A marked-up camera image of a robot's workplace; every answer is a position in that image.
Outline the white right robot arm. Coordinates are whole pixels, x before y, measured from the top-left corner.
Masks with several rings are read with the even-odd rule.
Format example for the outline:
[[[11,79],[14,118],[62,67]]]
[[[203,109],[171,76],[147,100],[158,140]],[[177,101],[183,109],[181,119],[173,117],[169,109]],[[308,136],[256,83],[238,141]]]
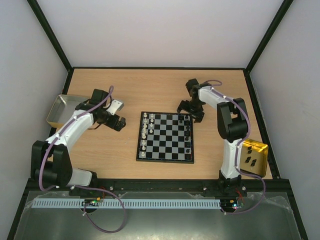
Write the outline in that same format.
[[[216,109],[217,130],[224,140],[223,162],[219,171],[217,187],[220,194],[229,196],[241,187],[240,157],[243,142],[248,138],[251,125],[242,98],[231,98],[217,91],[215,87],[222,85],[210,84],[210,81],[199,83],[197,79],[190,79],[185,87],[191,100],[183,100],[177,107],[177,112],[188,113],[195,123],[204,118],[203,105],[207,104]]]

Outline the black white chess board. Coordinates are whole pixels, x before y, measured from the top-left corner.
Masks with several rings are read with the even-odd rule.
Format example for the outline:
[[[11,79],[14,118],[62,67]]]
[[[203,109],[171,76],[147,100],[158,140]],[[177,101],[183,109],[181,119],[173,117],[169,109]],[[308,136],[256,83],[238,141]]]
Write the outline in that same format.
[[[182,124],[179,115],[184,116]],[[142,111],[136,160],[142,162],[193,164],[194,134],[190,114]]]

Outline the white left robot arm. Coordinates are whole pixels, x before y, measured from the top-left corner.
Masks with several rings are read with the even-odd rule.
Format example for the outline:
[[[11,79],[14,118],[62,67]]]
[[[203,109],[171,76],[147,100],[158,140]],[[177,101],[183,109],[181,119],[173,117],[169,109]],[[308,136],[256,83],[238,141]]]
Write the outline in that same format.
[[[80,102],[70,119],[55,134],[32,145],[30,176],[38,182],[41,191],[91,184],[94,172],[74,168],[70,151],[94,124],[105,125],[117,132],[126,126],[125,118],[116,114],[124,104],[112,97],[113,91],[113,86],[108,91],[94,89],[91,98]]]

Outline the gold metal tin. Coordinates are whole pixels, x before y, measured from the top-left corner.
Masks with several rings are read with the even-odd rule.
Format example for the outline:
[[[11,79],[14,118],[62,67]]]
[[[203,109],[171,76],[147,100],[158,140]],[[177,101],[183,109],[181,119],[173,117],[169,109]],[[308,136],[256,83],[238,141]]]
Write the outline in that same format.
[[[240,169],[242,172],[265,177],[268,166],[269,146],[265,143],[246,139],[243,142],[240,155]]]

